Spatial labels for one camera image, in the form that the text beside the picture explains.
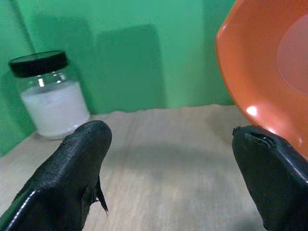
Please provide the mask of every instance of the green wall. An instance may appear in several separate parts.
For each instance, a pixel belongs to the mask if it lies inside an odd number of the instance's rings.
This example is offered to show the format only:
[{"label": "green wall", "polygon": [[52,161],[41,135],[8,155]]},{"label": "green wall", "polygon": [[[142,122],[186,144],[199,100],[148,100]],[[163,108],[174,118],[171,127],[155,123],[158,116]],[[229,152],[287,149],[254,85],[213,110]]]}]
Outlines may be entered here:
[{"label": "green wall", "polygon": [[[2,2],[9,19],[1,12],[0,25],[14,24],[4,30],[4,75],[10,58],[63,49],[92,113],[232,103],[216,64],[215,35],[234,0]],[[19,111],[1,111],[0,126],[16,134],[14,142],[1,134],[6,153],[34,128],[16,92],[1,86],[1,94],[8,92],[0,105],[15,99]]]}]

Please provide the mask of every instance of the light wood surface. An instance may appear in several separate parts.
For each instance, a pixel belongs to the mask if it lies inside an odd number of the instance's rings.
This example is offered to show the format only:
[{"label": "light wood surface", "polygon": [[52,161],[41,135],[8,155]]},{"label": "light wood surface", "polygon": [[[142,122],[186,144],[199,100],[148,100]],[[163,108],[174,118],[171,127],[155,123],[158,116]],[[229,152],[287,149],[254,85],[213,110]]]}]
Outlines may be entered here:
[{"label": "light wood surface", "polygon": [[[84,231],[264,231],[233,157],[235,106],[94,115],[113,141],[100,172],[109,214],[91,206]],[[33,134],[0,159],[0,215],[58,147]]]}]

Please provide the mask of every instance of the glass jar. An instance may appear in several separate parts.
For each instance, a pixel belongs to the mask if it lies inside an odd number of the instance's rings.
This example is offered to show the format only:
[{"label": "glass jar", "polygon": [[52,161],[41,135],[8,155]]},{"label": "glass jar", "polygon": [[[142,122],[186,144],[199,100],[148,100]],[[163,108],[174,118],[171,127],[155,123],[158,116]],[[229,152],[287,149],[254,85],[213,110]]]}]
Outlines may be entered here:
[{"label": "glass jar", "polygon": [[64,51],[23,56],[9,65],[40,135],[62,139],[88,121],[90,113]]}]

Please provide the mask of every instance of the white powder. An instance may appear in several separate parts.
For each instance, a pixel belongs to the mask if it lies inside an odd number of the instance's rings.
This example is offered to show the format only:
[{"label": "white powder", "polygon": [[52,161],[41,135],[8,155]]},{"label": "white powder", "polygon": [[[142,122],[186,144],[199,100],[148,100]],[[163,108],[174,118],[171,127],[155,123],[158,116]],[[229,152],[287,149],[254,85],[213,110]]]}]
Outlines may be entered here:
[{"label": "white powder", "polygon": [[30,88],[21,97],[38,133],[50,139],[72,133],[90,116],[78,82]]}]

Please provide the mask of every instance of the jar lid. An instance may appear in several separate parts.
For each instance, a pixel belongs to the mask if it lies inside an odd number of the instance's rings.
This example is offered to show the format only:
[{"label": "jar lid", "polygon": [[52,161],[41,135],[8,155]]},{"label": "jar lid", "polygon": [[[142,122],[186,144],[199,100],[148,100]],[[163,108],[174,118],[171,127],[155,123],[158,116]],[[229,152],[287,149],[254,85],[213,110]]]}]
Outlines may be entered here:
[{"label": "jar lid", "polygon": [[32,77],[57,71],[67,66],[64,51],[47,51],[26,55],[9,61],[17,77]]}]

